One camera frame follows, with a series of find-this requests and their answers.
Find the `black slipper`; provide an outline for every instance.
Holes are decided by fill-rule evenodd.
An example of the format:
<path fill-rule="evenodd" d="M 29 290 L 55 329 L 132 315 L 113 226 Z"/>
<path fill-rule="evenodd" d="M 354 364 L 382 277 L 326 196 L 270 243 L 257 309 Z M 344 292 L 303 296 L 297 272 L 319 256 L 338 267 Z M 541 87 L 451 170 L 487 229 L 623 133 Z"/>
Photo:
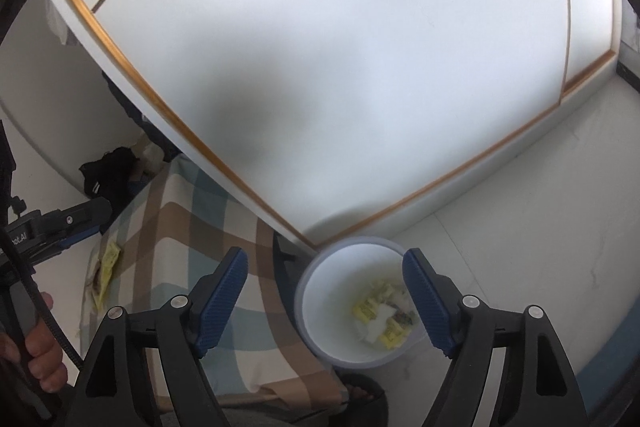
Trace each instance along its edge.
<path fill-rule="evenodd" d="M 364 375 L 350 373 L 339 376 L 344 385 L 359 387 L 369 396 L 349 400 L 344 412 L 329 418 L 329 427 L 387 427 L 389 407 L 384 389 Z"/>

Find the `checkered cloth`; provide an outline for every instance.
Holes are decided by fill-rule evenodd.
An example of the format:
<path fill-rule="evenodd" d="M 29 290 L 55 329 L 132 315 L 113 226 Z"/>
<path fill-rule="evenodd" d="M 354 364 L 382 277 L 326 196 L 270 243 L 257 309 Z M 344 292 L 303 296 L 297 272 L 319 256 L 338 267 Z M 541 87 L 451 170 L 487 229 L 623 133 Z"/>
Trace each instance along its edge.
<path fill-rule="evenodd" d="M 247 277 L 218 347 L 201 360 L 222 405 L 280 400 L 291 409 L 333 407 L 347 398 L 331 370 L 307 349 L 283 308 L 273 273 L 273 229 L 178 156 L 123 211 L 91 254 L 82 302 L 81 351 L 104 315 L 90 285 L 107 245 L 122 248 L 104 310 L 156 309 L 188 293 L 230 247 L 249 256 Z M 170 401 L 157 350 L 150 373 L 161 409 Z"/>

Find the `trash can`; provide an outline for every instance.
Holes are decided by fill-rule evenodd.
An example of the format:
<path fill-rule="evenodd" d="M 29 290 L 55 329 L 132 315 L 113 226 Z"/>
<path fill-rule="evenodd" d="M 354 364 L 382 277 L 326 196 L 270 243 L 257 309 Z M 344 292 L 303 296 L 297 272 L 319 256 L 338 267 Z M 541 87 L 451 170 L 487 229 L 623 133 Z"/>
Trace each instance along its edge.
<path fill-rule="evenodd" d="M 352 237 L 322 251 L 307 267 L 295 297 L 298 330 L 307 346 L 337 367 L 368 369 L 402 355 L 426 336 L 420 320 L 404 344 L 380 349 L 358 337 L 352 309 L 373 282 L 402 282 L 404 250 L 378 237 Z"/>

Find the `human hand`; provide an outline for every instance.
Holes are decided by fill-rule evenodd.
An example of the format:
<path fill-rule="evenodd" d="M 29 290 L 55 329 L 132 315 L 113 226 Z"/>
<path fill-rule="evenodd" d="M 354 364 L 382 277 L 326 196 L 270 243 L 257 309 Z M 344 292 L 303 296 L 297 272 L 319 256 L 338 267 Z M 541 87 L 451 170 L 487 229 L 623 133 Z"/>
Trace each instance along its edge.
<path fill-rule="evenodd" d="M 53 308 L 53 299 L 48 293 L 42 293 L 49 309 Z M 33 357 L 29 362 L 31 374 L 40 381 L 46 393 L 56 393 L 66 384 L 67 373 L 62 363 L 62 348 L 55 340 L 42 319 L 38 320 L 24 340 L 24 345 Z M 10 362 L 20 362 L 20 351 L 9 335 L 0 333 L 0 357 Z"/>

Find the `white tile floor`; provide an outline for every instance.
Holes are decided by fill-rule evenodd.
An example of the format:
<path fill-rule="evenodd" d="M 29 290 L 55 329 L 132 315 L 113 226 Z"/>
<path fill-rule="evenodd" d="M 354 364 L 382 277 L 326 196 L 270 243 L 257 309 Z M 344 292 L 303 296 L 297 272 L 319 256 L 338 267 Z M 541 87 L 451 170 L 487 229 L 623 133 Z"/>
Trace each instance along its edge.
<path fill-rule="evenodd" d="M 575 371 L 640 293 L 640 95 L 612 79 L 565 122 L 466 194 L 394 238 L 462 293 L 548 313 Z M 491 418 L 495 353 L 476 425 Z M 369 372 L 390 427 L 422 425 L 448 367 L 429 341 Z"/>

